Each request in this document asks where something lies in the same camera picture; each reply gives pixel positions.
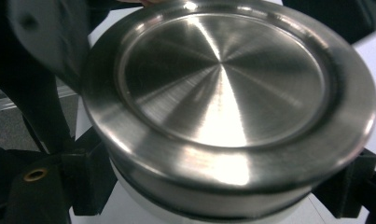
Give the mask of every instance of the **black object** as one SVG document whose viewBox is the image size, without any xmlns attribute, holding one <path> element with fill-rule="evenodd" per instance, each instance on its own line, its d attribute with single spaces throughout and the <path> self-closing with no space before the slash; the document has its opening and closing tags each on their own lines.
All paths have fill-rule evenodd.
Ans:
<svg viewBox="0 0 376 224">
<path fill-rule="evenodd" d="M 42 146 L 42 143 L 40 142 L 39 138 L 35 134 L 33 127 L 31 127 L 31 124 L 28 122 L 28 120 L 24 116 L 22 116 L 22 121 L 24 122 L 24 125 L 27 128 L 28 133 L 33 138 L 33 140 L 34 140 L 36 146 L 38 147 L 39 151 L 43 152 L 43 153 L 47 153 L 45 148 Z"/>
<path fill-rule="evenodd" d="M 376 30 L 376 0 L 283 0 L 283 3 L 321 21 L 350 44 Z"/>
<path fill-rule="evenodd" d="M 71 138 L 55 76 L 13 35 L 6 7 L 7 1 L 0 0 L 0 89 L 19 108 L 47 150 L 55 153 Z"/>
<path fill-rule="evenodd" d="M 93 129 L 76 145 L 32 163 L 14 178 L 6 223 L 70 223 L 71 206 L 78 216 L 101 214 L 117 182 L 108 154 Z"/>
<path fill-rule="evenodd" d="M 376 173 L 359 186 L 356 198 L 370 211 L 366 224 L 376 224 Z"/>
<path fill-rule="evenodd" d="M 336 218 L 357 218 L 362 205 L 376 224 L 376 154 L 365 149 L 350 165 L 313 191 Z"/>
<path fill-rule="evenodd" d="M 47 156 L 46 153 L 35 151 L 0 148 L 0 219 L 3 218 L 6 211 L 7 197 L 14 177 L 32 162 L 44 159 Z"/>
</svg>

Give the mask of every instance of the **metal lid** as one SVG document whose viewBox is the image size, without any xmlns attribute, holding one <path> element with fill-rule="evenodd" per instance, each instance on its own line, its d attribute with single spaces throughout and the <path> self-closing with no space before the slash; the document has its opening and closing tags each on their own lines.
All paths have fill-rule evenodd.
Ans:
<svg viewBox="0 0 376 224">
<path fill-rule="evenodd" d="M 85 105 L 119 169 L 197 190 L 315 183 L 359 153 L 376 117 L 355 51 L 261 1 L 140 10 L 100 39 L 86 73 Z"/>
</svg>

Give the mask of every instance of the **brushed metal surface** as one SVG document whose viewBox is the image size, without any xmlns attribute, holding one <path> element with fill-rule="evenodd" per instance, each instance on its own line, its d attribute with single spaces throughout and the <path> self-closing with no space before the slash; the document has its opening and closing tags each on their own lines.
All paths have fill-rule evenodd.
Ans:
<svg viewBox="0 0 376 224">
<path fill-rule="evenodd" d="M 376 119 L 351 46 L 261 1 L 139 10 L 97 42 L 85 71 L 85 106 L 123 177 L 195 218 L 288 207 L 357 156 Z"/>
<path fill-rule="evenodd" d="M 122 63 L 119 85 L 143 117 L 209 146 L 274 144 L 311 127 L 327 102 L 311 52 L 255 18 L 169 21 L 138 38 Z"/>
</svg>

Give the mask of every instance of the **white surface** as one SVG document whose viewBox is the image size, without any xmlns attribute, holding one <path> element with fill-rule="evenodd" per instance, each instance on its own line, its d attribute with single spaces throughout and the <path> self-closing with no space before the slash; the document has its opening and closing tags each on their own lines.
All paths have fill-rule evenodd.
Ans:
<svg viewBox="0 0 376 224">
<path fill-rule="evenodd" d="M 125 15 L 133 12 L 134 9 L 124 9 L 113 11 L 108 18 L 91 34 L 91 43 L 94 43 L 101 33 L 103 33 L 114 22 Z M 376 34 L 355 45 L 355 49 L 366 62 L 376 83 Z M 90 127 L 90 122 L 84 112 L 81 100 L 79 100 L 77 114 L 77 137 L 82 135 Z M 376 127 L 367 143 L 367 148 L 376 153 Z M 313 195 L 303 200 L 301 206 L 289 217 L 284 219 L 281 224 L 363 224 L 368 215 L 366 209 L 362 209 L 358 219 L 336 219 Z M 111 197 L 103 211 L 98 217 L 75 217 L 71 216 L 74 224 L 164 224 L 164 221 L 154 217 L 146 210 L 141 208 L 126 192 L 126 190 L 117 184 Z"/>
<path fill-rule="evenodd" d="M 156 217 L 156 220 L 158 220 L 160 223 L 170 223 L 170 224 L 208 224 L 208 222 L 202 222 L 198 220 L 192 220 L 187 217 L 181 217 L 179 215 L 176 215 L 174 213 L 171 213 L 163 208 L 160 208 L 156 206 L 154 203 L 151 203 L 149 200 L 147 200 L 145 197 L 143 197 L 140 193 L 138 193 L 135 189 L 133 189 L 127 181 L 121 177 L 121 174 L 119 172 L 115 173 L 118 177 L 118 181 L 121 184 L 121 187 L 123 190 L 125 190 L 128 195 L 132 198 L 130 203 L 134 203 L 140 210 L 144 208 L 146 211 L 148 211 L 149 214 Z M 304 205 L 304 202 L 297 203 L 286 210 L 276 214 L 275 216 L 270 216 L 263 218 L 261 220 L 256 221 L 249 221 L 244 222 L 244 224 L 269 224 L 269 223 L 279 223 L 280 220 L 284 220 L 286 217 L 288 217 L 290 214 L 295 212 L 301 205 Z"/>
</svg>

